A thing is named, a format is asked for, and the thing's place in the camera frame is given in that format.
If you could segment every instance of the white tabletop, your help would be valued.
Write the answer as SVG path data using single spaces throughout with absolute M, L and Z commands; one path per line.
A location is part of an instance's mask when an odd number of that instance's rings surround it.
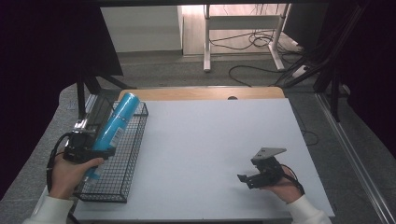
M 306 196 L 333 217 L 288 99 L 146 101 L 148 121 L 128 203 L 78 202 L 79 220 L 227 221 L 290 217 L 272 192 L 249 189 L 261 147 L 299 177 Z

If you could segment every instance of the human arm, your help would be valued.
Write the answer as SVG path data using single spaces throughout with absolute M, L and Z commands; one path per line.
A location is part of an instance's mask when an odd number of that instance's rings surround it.
M 286 175 L 293 176 L 290 169 L 283 166 Z M 283 177 L 274 186 L 264 187 L 285 202 L 293 219 L 293 224 L 331 224 L 329 217 L 315 208 L 290 180 Z
M 48 196 L 44 196 L 42 203 L 30 218 L 23 224 L 61 224 L 66 222 L 67 214 L 73 206 L 73 201 L 68 200 L 73 194 L 76 185 L 81 181 L 85 172 L 104 162 L 96 158 L 82 164 L 65 161 L 62 155 L 55 158 L 52 173 L 52 188 Z

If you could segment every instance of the bottle label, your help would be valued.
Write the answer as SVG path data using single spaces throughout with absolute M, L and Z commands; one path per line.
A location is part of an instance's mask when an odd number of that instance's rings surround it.
M 119 143 L 120 139 L 122 138 L 123 133 L 124 133 L 124 130 L 119 127 L 116 130 L 116 132 L 114 133 L 113 138 L 111 138 L 110 145 L 113 147 L 116 147 L 117 144 Z

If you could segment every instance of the blue cylinder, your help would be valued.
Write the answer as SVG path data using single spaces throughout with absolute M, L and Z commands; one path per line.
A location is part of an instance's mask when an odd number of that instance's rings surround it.
M 125 93 L 116 109 L 111 114 L 107 124 L 96 138 L 96 141 L 92 146 L 92 150 L 109 150 L 117 147 L 117 144 L 122 138 L 128 122 L 134 115 L 139 103 L 140 100 L 137 96 L 129 92 Z M 102 173 L 105 165 L 106 164 L 104 163 L 96 169 L 89 169 L 85 174 L 84 181 L 89 184 L 95 184 L 100 178 L 100 174 Z

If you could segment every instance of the black wire mesh basket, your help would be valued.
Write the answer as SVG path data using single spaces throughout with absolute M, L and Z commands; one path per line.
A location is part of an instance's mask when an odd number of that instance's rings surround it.
M 146 104 L 141 102 L 117 145 L 116 154 L 106 161 L 101 178 L 94 185 L 81 181 L 74 191 L 77 198 L 83 202 L 127 203 L 148 116 Z

